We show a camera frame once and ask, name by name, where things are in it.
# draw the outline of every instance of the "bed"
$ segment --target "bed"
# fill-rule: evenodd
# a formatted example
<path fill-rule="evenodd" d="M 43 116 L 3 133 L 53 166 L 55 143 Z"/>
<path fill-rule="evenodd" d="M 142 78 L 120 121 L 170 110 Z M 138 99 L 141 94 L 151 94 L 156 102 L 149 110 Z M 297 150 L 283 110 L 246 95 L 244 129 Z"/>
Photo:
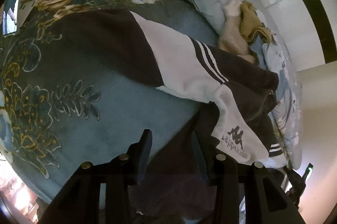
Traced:
<path fill-rule="evenodd" d="M 144 128 L 154 132 L 153 156 L 200 108 L 199 102 L 109 70 L 89 52 L 77 56 L 70 45 L 58 45 L 61 37 L 49 31 L 53 23 L 74 12 L 127 8 L 216 46 L 225 21 L 219 6 L 227 0 L 33 1 L 37 3 L 19 35 L 0 38 L 1 118 L 6 129 L 0 147 L 25 184 L 49 203 L 82 162 L 110 161 L 137 142 Z M 283 108 L 269 115 L 287 159 L 299 168 L 301 88 L 272 18 L 259 0 L 248 1 L 275 33 L 275 43 L 266 46 L 257 37 L 251 48 L 262 68 L 279 75 L 276 95 Z"/>

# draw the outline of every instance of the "white wall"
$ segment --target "white wall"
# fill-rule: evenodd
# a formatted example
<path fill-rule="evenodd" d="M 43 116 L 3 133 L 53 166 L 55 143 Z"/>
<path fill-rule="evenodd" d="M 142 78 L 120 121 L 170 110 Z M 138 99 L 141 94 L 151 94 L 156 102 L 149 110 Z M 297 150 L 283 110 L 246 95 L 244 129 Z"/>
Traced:
<path fill-rule="evenodd" d="M 297 71 L 325 63 L 311 16 L 302 0 L 261 0 L 282 35 Z M 321 0 L 337 40 L 337 0 Z"/>
<path fill-rule="evenodd" d="M 337 203 L 337 62 L 298 73 L 303 85 L 303 174 L 312 175 L 300 201 L 307 224 L 322 224 Z"/>

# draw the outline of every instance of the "floral comforter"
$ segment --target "floral comforter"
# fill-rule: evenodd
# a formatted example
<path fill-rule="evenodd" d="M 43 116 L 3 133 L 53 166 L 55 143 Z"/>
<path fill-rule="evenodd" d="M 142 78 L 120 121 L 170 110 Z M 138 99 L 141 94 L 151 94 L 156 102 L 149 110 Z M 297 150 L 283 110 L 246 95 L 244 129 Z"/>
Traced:
<path fill-rule="evenodd" d="M 154 132 L 156 153 L 199 109 L 198 102 L 134 83 L 99 56 L 64 44 L 54 22 L 73 12 L 127 8 L 209 45 L 218 36 L 186 0 L 32 1 L 19 34 L 0 38 L 0 151 L 50 202 L 83 161 L 110 161 L 144 128 Z"/>

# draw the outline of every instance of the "smartphone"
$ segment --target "smartphone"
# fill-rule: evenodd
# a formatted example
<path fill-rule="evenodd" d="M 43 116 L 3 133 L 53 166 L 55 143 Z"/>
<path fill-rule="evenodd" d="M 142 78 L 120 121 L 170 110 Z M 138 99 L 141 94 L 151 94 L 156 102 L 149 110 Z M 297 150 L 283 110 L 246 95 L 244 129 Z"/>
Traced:
<path fill-rule="evenodd" d="M 16 35 L 19 32 L 17 26 L 17 12 L 20 9 L 20 0 L 5 0 L 2 14 L 3 36 Z"/>

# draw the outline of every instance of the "yellow towel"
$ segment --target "yellow towel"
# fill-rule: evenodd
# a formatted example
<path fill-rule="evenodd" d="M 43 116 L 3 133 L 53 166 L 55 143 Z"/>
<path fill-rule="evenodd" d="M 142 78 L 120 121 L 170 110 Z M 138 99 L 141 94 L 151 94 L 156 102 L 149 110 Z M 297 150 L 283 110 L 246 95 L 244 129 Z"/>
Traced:
<path fill-rule="evenodd" d="M 246 42 L 252 42 L 255 34 L 258 32 L 266 43 L 272 41 L 272 32 L 264 27 L 255 13 L 255 7 L 248 1 L 243 1 L 240 6 L 242 12 L 242 22 L 240 24 L 240 34 Z"/>

